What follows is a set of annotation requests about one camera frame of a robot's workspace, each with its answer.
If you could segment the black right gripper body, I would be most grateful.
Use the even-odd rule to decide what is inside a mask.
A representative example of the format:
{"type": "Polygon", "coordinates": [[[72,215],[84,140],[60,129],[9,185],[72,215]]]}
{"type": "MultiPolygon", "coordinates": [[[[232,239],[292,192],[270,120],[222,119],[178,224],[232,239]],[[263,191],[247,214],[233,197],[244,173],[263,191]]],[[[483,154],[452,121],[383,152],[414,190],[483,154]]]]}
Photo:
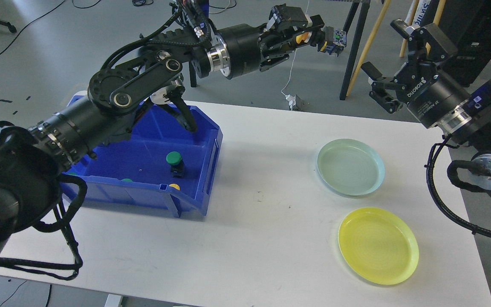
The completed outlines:
{"type": "Polygon", "coordinates": [[[398,101],[426,128],[434,127],[470,97],[454,78],[429,61],[403,64],[393,80],[405,86],[396,90],[398,101]]]}

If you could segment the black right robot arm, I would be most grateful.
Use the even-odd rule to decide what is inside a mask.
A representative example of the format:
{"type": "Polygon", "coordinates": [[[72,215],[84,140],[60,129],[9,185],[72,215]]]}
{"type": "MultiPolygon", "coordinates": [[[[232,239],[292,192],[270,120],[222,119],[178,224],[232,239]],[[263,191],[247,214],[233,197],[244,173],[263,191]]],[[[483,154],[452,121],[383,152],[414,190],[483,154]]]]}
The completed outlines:
{"type": "Polygon", "coordinates": [[[370,97],[388,113],[401,107],[426,128],[439,127],[443,141],[431,146],[425,165],[429,193],[438,209],[474,235],[491,238],[491,230],[474,225],[444,204],[434,183],[435,163],[444,147],[472,146],[470,160],[453,160],[448,168],[452,185],[491,197],[491,79],[469,94],[442,69],[458,53],[454,43],[434,23],[408,25],[401,19],[390,25],[408,42],[407,62],[388,78],[370,62],[361,69],[369,76],[370,97]]]}

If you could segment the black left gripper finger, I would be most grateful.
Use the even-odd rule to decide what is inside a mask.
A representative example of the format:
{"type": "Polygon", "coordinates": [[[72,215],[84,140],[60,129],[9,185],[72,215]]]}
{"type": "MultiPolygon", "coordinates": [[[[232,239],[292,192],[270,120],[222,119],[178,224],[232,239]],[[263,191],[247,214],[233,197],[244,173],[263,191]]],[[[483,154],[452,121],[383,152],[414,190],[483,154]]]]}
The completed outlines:
{"type": "Polygon", "coordinates": [[[268,43],[261,43],[260,47],[260,64],[259,71],[265,72],[276,65],[288,60],[290,54],[292,54],[297,48],[296,43],[277,43],[275,45],[269,45],[268,43]]]}
{"type": "Polygon", "coordinates": [[[294,42],[297,36],[324,27],[325,23],[320,15],[309,16],[302,8],[286,4],[273,6],[267,22],[268,33],[277,33],[294,42]]]}

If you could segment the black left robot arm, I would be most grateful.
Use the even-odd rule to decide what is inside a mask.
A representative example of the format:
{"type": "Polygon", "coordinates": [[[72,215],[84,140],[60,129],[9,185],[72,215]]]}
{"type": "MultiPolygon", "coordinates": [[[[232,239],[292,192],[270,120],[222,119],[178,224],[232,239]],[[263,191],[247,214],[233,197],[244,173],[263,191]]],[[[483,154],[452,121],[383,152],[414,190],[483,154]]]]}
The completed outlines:
{"type": "Polygon", "coordinates": [[[334,29],[320,15],[281,4],[267,23],[216,29],[207,0],[174,0],[172,15],[159,29],[111,54],[96,72],[87,95],[47,120],[23,128],[0,121],[0,253],[14,233],[33,227],[61,231],[72,264],[0,257],[0,267],[73,280],[83,261],[70,222],[82,206],[87,183],[66,174],[84,156],[95,159],[102,144],[128,140],[154,105],[182,128],[197,122],[182,99],[183,64],[199,78],[221,70],[228,79],[268,69],[303,46],[333,52],[334,29]]]}

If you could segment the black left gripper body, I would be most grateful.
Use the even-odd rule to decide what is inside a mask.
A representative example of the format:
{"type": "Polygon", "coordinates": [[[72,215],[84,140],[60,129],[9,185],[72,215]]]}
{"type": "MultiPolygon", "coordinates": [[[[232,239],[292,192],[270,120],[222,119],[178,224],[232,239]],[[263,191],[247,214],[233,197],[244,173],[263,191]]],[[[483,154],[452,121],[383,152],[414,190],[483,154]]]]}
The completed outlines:
{"type": "Polygon", "coordinates": [[[267,23],[250,26],[242,23],[222,29],[222,42],[229,56],[229,66],[222,69],[228,79],[259,71],[261,43],[290,43],[277,33],[265,31],[267,23]]]}

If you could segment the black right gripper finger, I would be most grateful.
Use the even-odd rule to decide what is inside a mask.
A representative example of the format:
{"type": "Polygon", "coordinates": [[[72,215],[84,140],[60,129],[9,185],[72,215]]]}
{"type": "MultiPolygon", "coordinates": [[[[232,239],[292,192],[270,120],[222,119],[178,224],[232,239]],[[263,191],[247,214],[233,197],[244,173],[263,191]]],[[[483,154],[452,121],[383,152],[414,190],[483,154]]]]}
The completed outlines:
{"type": "Polygon", "coordinates": [[[361,70],[369,77],[371,85],[370,97],[385,111],[395,113],[402,109],[404,105],[408,106],[407,102],[400,101],[388,93],[388,90],[398,91],[397,86],[399,82],[393,78],[390,79],[387,76],[383,76],[382,72],[370,61],[361,64],[361,70]]]}
{"type": "Polygon", "coordinates": [[[390,22],[391,27],[408,41],[407,62],[395,73],[395,77],[411,66],[414,72],[419,72],[423,64],[433,65],[438,73],[450,77],[442,66],[457,55],[458,49],[449,37],[439,28],[431,23],[425,26],[408,25],[401,19],[390,22]]]}

